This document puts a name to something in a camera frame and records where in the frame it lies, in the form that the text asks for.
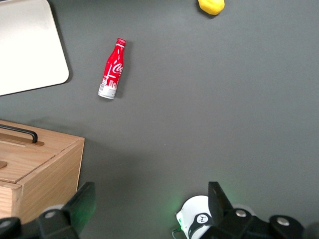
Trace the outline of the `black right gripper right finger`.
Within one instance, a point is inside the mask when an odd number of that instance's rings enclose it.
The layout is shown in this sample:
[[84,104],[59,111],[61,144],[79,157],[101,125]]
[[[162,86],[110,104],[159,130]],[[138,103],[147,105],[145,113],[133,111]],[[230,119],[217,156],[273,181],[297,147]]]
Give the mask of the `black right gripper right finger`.
[[301,239],[305,230],[289,216],[273,215],[266,222],[233,207],[218,182],[208,183],[208,208],[213,226],[202,239]]

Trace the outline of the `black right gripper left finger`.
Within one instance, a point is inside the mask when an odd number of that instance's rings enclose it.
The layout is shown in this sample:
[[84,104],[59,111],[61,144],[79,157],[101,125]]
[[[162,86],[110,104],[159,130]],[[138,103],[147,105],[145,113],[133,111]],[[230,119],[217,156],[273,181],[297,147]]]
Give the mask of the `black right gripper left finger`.
[[94,182],[84,183],[61,208],[50,209],[22,224],[20,218],[0,220],[2,239],[78,239],[96,210]]

